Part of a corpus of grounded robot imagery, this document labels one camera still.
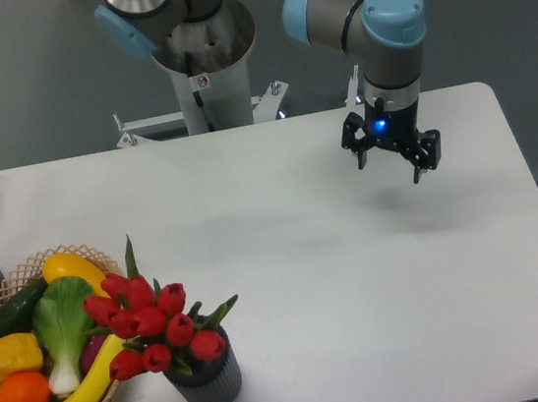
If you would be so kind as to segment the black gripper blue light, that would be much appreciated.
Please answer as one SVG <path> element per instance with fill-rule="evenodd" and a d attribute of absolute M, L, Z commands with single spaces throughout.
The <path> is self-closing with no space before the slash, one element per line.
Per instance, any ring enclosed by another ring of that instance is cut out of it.
<path fill-rule="evenodd" d="M 349 112 L 342 125 L 341 146 L 357 157 L 360 170 L 365 168 L 367 152 L 373 147 L 401 152 L 413 165 L 413 183 L 436 170 L 441 161 L 441 131 L 417 130 L 419 100 L 405 108 L 393 108 L 385 96 L 365 96 L 365 116 Z"/>

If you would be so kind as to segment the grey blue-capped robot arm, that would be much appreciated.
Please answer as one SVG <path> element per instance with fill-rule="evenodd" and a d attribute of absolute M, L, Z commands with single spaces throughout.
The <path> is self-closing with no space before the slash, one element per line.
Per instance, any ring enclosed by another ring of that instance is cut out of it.
<path fill-rule="evenodd" d="M 353 57 L 362 71 L 363 113 L 347 116 L 341 143 L 364 165 L 371 148 L 396 152 L 416 175 L 441 158 L 436 130 L 418 130 L 423 0 L 284 0 L 292 38 Z M 103 0 L 100 30 L 131 56 L 152 58 L 175 86 L 189 133 L 256 122 L 247 57 L 255 22 L 238 0 Z"/>

